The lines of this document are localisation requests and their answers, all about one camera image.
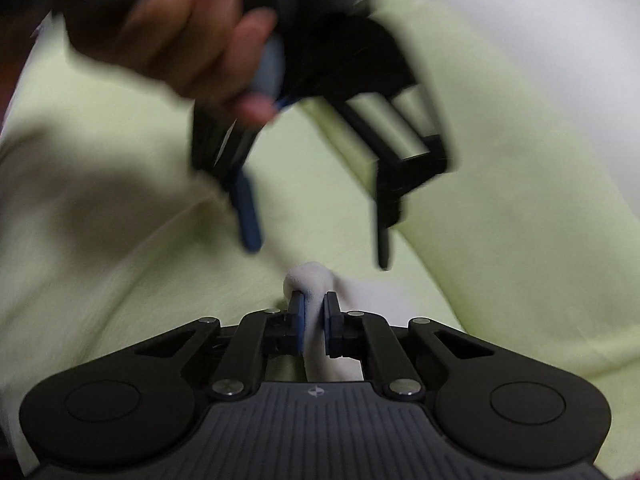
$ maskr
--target white fabric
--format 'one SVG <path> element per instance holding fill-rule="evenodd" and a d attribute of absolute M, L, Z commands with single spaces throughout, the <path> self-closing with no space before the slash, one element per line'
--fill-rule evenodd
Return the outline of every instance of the white fabric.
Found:
<path fill-rule="evenodd" d="M 385 282 L 363 282 L 337 276 L 321 264 L 310 262 L 291 269 L 285 279 L 284 292 L 289 300 L 299 290 L 305 296 L 306 326 L 304 359 L 309 382 L 361 381 L 360 363 L 354 359 L 330 359 L 324 352 L 324 318 L 322 300 L 329 291 L 338 296 L 340 310 L 361 310 L 385 317 L 392 326 L 406 326 L 418 316 L 418 310 L 400 286 Z"/>
<path fill-rule="evenodd" d="M 640 214 L 640 0 L 431 0 L 460 13 L 591 141 Z"/>

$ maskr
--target blue gripper pad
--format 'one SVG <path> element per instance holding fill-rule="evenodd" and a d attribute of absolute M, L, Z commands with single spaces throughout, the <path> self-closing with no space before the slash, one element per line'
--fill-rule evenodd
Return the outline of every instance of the blue gripper pad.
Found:
<path fill-rule="evenodd" d="M 281 99 L 279 99 L 278 101 L 276 101 L 276 107 L 278 108 L 278 111 L 283 111 L 286 108 L 289 108 L 290 106 L 293 106 L 294 104 L 296 104 L 299 101 L 299 99 L 297 98 L 292 98 L 289 96 L 285 96 Z"/>
<path fill-rule="evenodd" d="M 229 189 L 229 199 L 238 215 L 240 237 L 244 248 L 251 254 L 257 253 L 262 248 L 262 232 L 251 182 L 242 169 L 238 171 Z"/>
<path fill-rule="evenodd" d="M 291 295 L 289 309 L 287 310 L 287 320 L 289 322 L 287 330 L 296 335 L 296 349 L 298 354 L 302 354 L 305 345 L 306 326 L 306 303 L 302 292 L 295 291 Z"/>
<path fill-rule="evenodd" d="M 324 315 L 324 352 L 329 357 L 342 355 L 342 336 L 344 334 L 344 318 L 340 311 L 338 295 L 328 292 L 322 300 Z"/>
<path fill-rule="evenodd" d="M 272 34 L 264 45 L 260 65 L 249 90 L 275 99 L 280 94 L 284 70 L 284 45 L 279 35 Z"/>

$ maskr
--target ribbed grip surface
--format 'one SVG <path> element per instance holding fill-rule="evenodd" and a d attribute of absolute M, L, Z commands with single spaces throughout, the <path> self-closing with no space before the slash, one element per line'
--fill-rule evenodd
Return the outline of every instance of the ribbed grip surface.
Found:
<path fill-rule="evenodd" d="M 596 468 L 524 474 L 476 462 L 448 444 L 423 410 L 369 383 L 264 383 L 216 404 L 181 448 L 125 472 L 65 472 L 38 480 L 604 480 Z"/>

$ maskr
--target light green fabric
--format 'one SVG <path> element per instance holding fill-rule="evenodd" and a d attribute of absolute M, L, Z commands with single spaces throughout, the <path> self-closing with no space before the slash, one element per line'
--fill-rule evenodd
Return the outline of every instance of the light green fabric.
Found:
<path fill-rule="evenodd" d="M 376 268 L 369 197 L 295 108 L 250 156 L 265 245 L 246 254 L 227 200 L 188 171 L 189 116 L 73 56 L 60 28 L 26 70 L 0 148 L 1 421 L 25 469 L 17 413 L 37 381 L 200 316 L 237 323 L 302 262 L 396 283 L 459 326 L 400 235 L 394 268 Z"/>
<path fill-rule="evenodd" d="M 465 22 L 382 2 L 379 19 L 429 71 L 456 162 L 409 197 L 398 230 L 467 331 L 601 386 L 614 416 L 598 464 L 640 468 L 638 219 L 579 132 Z M 305 109 L 370 186 L 369 153 L 342 121 Z"/>

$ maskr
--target hand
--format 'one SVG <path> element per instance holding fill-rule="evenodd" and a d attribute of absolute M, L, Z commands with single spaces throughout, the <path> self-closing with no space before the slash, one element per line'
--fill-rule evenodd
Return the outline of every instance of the hand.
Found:
<path fill-rule="evenodd" d="M 242 0 L 140 0 L 108 36 L 68 28 L 81 53 L 167 83 L 248 126 L 276 115 L 273 101 L 243 92 L 276 25 L 271 9 L 242 15 Z"/>

